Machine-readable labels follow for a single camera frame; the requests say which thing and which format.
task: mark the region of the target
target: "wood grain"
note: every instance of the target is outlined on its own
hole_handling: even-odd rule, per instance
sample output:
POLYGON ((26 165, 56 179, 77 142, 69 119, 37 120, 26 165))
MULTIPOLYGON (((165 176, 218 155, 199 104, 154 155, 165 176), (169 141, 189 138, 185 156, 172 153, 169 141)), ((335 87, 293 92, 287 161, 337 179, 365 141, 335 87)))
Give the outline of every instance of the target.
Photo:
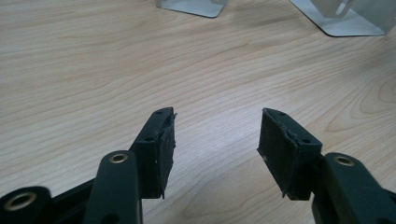
POLYGON ((314 223, 256 151, 282 110, 396 191, 396 32, 323 34, 289 1, 231 1, 214 20, 143 0, 0 2, 0 195, 53 195, 173 106, 175 165, 145 223, 314 223))

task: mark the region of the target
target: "black plastic part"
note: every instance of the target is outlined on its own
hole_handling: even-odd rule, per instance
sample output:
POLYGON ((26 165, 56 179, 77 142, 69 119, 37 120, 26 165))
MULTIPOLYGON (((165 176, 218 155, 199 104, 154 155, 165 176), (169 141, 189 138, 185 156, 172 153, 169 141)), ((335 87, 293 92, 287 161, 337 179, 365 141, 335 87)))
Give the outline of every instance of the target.
POLYGON ((323 181, 341 223, 396 223, 396 205, 364 165, 347 155, 329 153, 323 181))
POLYGON ((93 179, 53 198, 55 224, 82 222, 92 185, 93 179))
POLYGON ((136 155, 144 199, 164 197, 176 147, 175 117, 172 107, 152 113, 130 148, 136 155))
POLYGON ((258 151, 276 183, 291 200, 309 200, 312 164, 321 158, 322 144, 289 115, 262 111, 258 151))
POLYGON ((0 199, 1 224, 41 224, 54 219, 50 191, 43 187, 17 189, 0 199))
POLYGON ((137 164, 131 151, 115 151, 102 158, 84 215, 84 224, 140 224, 137 164))

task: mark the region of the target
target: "metal stand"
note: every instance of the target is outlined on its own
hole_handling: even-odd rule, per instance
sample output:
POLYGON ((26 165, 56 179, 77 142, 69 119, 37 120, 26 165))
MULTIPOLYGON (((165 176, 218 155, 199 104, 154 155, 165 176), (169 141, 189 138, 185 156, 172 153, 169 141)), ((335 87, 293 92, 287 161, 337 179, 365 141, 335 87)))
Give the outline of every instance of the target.
POLYGON ((227 0, 156 0, 157 7, 216 18, 227 0))
POLYGON ((290 0, 332 36, 386 35, 396 24, 395 0, 290 0))

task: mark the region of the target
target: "hole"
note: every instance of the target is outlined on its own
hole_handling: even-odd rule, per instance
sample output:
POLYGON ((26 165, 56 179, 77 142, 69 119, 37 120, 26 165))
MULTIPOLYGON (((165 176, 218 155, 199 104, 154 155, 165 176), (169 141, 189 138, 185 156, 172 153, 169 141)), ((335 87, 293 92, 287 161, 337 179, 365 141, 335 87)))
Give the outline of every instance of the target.
POLYGON ((335 161, 340 163, 341 165, 345 165, 345 166, 354 166, 355 162, 353 162, 352 160, 346 158, 346 157, 342 157, 342 156, 337 156, 334 157, 335 161))
POLYGON ((147 138, 145 138, 145 140, 146 140, 147 142, 152 142, 152 141, 154 141, 154 138, 153 138, 153 137, 147 137, 147 138))
POLYGON ((33 192, 20 193, 20 194, 14 196, 13 198, 11 198, 8 202, 6 202, 6 204, 4 205, 4 208, 7 211, 20 210, 20 209, 26 207, 27 205, 31 204, 35 200, 36 197, 37 197, 37 195, 33 192))
POLYGON ((119 223, 120 218, 116 214, 109 214, 102 218, 102 224, 115 224, 119 223))
POLYGON ((394 224, 392 221, 390 221, 386 218, 382 218, 382 217, 377 218, 375 223, 377 223, 377 224, 394 224))
POLYGON ((126 154, 116 154, 110 158, 110 162, 121 163, 123 161, 126 161, 127 159, 128 159, 128 156, 126 154))

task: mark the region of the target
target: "screw hole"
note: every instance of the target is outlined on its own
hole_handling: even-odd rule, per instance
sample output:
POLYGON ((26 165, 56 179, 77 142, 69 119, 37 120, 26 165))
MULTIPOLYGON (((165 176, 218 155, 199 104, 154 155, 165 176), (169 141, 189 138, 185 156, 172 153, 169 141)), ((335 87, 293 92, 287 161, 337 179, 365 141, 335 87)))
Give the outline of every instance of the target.
POLYGON ((102 224, 116 224, 119 223, 120 218, 116 214, 109 214, 102 218, 102 224))
POLYGON ((128 155, 126 154, 117 154, 110 158, 110 162, 112 163, 121 163, 128 159, 128 155))
POLYGON ((154 141, 154 138, 153 138, 153 137, 147 137, 147 138, 145 138, 145 140, 146 140, 147 142, 152 142, 152 141, 154 141))
POLYGON ((4 209, 6 209, 7 211, 20 210, 31 204, 36 197, 37 195, 33 192, 20 193, 8 200, 8 202, 6 202, 6 204, 4 205, 4 209))
POLYGON ((345 165, 345 166, 354 166, 355 165, 355 162, 353 162, 352 160, 350 160, 346 157, 337 156, 334 159, 336 162, 340 163, 341 165, 345 165))

